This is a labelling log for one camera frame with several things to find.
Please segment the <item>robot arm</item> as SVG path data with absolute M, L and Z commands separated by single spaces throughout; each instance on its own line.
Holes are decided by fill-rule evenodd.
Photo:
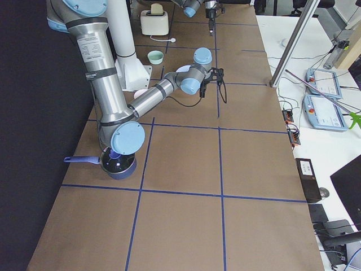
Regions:
M 177 6 L 183 9 L 183 13 L 192 18 L 201 7 L 205 4 L 205 16 L 208 19 L 208 28 L 210 36 L 214 36 L 215 32 L 215 19 L 217 14 L 217 1 L 204 1 L 204 0 L 171 0 Z
M 102 118 L 99 139 L 120 155 L 137 152 L 145 131 L 137 122 L 140 117 L 164 101 L 175 90 L 194 95 L 210 77 L 212 53 L 201 47 L 194 53 L 194 63 L 185 72 L 169 72 L 155 86 L 127 103 L 118 77 L 106 31 L 118 54 L 117 61 L 138 66 L 125 1 L 47 1 L 47 20 L 51 29 L 76 38 L 85 68 L 86 79 L 93 87 Z

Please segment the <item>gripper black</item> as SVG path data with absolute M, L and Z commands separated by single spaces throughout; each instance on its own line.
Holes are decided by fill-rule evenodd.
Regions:
M 200 98 L 205 98 L 205 92 L 206 92 L 206 86 L 208 83 L 210 83 L 212 81 L 212 76 L 203 79 L 202 83 L 201 83 L 201 88 L 199 90 L 199 97 Z
M 207 8 L 205 10 L 205 16 L 209 19 L 208 27 L 209 27 L 209 35 L 214 35 L 214 21 L 213 19 L 216 18 L 216 9 L 215 8 Z

